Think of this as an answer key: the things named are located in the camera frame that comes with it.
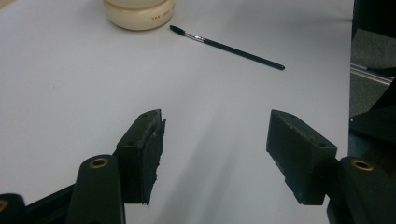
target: screw hole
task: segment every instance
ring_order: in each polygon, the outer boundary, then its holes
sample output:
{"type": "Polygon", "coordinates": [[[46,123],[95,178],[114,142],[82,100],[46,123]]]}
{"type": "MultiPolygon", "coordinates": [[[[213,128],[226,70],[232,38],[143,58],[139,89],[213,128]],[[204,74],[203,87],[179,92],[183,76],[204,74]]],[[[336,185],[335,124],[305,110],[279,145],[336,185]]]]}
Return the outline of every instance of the screw hole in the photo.
{"type": "Polygon", "coordinates": [[[0,213],[8,207],[8,201],[0,200],[0,213]]]}
{"type": "Polygon", "coordinates": [[[90,167],[93,169],[104,167],[108,164],[108,159],[99,158],[90,162],[90,167]]]}
{"type": "Polygon", "coordinates": [[[374,166],[370,165],[369,163],[367,163],[365,161],[354,160],[354,161],[352,161],[352,165],[354,165],[356,168],[364,170],[364,171],[374,170],[374,166]]]}

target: round container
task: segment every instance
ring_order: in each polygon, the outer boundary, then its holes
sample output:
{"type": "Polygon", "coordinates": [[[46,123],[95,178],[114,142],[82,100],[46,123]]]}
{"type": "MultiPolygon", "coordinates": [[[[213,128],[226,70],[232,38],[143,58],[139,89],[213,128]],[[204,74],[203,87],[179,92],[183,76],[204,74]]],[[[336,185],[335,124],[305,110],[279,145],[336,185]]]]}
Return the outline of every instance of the round container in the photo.
{"type": "Polygon", "coordinates": [[[104,0],[104,4],[110,21],[119,27],[136,31],[163,25],[172,18],[175,10],[175,0],[104,0]]]}

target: black paintbrush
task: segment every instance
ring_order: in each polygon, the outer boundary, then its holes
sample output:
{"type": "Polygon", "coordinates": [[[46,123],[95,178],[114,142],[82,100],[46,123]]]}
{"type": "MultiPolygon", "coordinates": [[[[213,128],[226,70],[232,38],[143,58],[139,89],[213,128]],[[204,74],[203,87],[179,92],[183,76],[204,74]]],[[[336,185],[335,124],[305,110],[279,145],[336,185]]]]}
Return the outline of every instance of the black paintbrush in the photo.
{"type": "Polygon", "coordinates": [[[215,41],[207,39],[207,38],[203,38],[203,37],[198,36],[198,35],[188,34],[184,30],[182,30],[182,29],[180,29],[180,28],[178,28],[176,26],[171,25],[170,28],[171,28],[172,31],[174,31],[175,33],[177,33],[179,35],[186,36],[186,37],[191,38],[193,40],[196,40],[196,41],[205,43],[207,45],[213,46],[215,48],[224,49],[224,50],[226,50],[228,52],[237,54],[239,56],[242,56],[244,58],[253,60],[253,61],[258,62],[258,63],[263,63],[265,65],[271,66],[271,67],[279,69],[279,70],[284,70],[285,69],[285,66],[283,66],[282,64],[271,62],[271,61],[266,60],[264,58],[260,58],[258,56],[246,53],[246,52],[244,52],[242,50],[239,50],[239,49],[234,49],[234,48],[228,47],[226,45],[220,44],[218,42],[215,42],[215,41]]]}

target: white table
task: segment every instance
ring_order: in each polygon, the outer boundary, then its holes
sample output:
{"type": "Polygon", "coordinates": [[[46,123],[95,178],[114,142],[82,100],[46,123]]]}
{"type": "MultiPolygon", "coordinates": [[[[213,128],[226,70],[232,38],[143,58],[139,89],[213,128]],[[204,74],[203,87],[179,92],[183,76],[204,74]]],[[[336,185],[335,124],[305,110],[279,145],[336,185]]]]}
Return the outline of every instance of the white table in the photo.
{"type": "Polygon", "coordinates": [[[271,109],[347,155],[353,0],[177,0],[165,26],[122,30],[99,0],[23,1],[0,10],[0,193],[27,204],[111,154],[138,115],[167,118],[150,206],[127,223],[328,223],[299,205],[265,151],[271,109]],[[282,63],[192,41],[174,24],[282,63]]]}

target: gray floor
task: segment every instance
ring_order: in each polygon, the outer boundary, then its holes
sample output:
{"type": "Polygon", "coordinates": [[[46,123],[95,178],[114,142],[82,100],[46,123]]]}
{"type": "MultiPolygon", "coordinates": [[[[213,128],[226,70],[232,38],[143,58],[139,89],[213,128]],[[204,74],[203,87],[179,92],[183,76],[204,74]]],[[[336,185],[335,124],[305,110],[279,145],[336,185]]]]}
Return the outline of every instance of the gray floor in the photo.
{"type": "Polygon", "coordinates": [[[365,71],[365,67],[396,67],[396,39],[358,30],[352,41],[350,105],[352,117],[368,111],[387,89],[392,78],[365,71]]]}

